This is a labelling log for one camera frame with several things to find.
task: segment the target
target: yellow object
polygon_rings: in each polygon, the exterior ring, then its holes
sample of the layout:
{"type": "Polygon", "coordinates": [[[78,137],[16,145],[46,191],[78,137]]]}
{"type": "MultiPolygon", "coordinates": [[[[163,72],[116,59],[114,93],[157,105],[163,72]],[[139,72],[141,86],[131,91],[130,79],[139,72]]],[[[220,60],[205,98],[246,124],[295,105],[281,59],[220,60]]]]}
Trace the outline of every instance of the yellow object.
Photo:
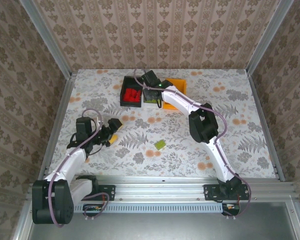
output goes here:
{"type": "MultiPolygon", "coordinates": [[[[187,82],[185,79],[166,78],[166,80],[172,83],[181,93],[186,95],[187,82]]],[[[176,110],[176,108],[173,105],[166,102],[163,102],[162,108],[176,110]]]]}
{"type": "Polygon", "coordinates": [[[117,135],[112,135],[111,139],[109,140],[110,145],[112,145],[118,139],[117,135]]]}

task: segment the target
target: small green block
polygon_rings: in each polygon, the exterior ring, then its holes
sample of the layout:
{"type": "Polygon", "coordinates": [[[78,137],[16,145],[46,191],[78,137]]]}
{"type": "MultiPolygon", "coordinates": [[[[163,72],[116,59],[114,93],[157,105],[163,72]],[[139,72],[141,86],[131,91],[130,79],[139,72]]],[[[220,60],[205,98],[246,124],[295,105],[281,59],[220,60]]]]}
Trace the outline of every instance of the small green block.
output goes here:
{"type": "Polygon", "coordinates": [[[164,140],[160,140],[160,141],[158,141],[157,143],[155,143],[154,146],[155,146],[155,148],[156,148],[157,150],[160,150],[160,149],[162,149],[164,146],[166,146],[166,143],[165,143],[164,140]]]}

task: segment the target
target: orange tray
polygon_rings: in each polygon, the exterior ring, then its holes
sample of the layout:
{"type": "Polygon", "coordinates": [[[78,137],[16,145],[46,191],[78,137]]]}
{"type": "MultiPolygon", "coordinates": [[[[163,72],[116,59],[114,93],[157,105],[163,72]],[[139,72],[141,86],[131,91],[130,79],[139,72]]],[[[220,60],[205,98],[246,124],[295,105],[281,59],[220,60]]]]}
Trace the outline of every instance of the orange tray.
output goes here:
{"type": "MultiPolygon", "coordinates": [[[[171,82],[181,93],[186,95],[187,82],[185,79],[175,79],[175,78],[166,78],[169,82],[171,82]]],[[[163,109],[174,109],[176,108],[170,103],[163,102],[163,109]]]]}

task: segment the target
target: patterned wallpaper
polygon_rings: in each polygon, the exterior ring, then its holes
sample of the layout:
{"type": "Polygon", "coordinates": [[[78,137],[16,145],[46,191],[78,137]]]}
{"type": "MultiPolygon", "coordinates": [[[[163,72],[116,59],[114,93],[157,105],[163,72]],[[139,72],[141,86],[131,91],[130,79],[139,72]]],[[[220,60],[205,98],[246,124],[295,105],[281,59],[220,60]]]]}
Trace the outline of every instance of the patterned wallpaper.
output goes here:
{"type": "Polygon", "coordinates": [[[17,0],[0,0],[0,240],[39,173],[65,79],[17,0]]]}
{"type": "Polygon", "coordinates": [[[279,0],[34,0],[72,71],[244,69],[279,0]]]}
{"type": "Polygon", "coordinates": [[[300,200],[300,0],[294,1],[252,77],[284,174],[295,182],[300,200]]]}

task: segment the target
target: gray floor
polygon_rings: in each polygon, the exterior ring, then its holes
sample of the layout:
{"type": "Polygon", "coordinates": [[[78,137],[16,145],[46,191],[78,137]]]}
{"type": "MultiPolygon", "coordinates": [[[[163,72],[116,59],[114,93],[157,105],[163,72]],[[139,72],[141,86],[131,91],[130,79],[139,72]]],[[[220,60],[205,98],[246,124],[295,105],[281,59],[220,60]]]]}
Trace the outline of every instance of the gray floor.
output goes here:
{"type": "Polygon", "coordinates": [[[253,203],[242,217],[220,213],[75,214],[63,228],[35,225],[31,240],[294,240],[284,203],[253,203]]]}

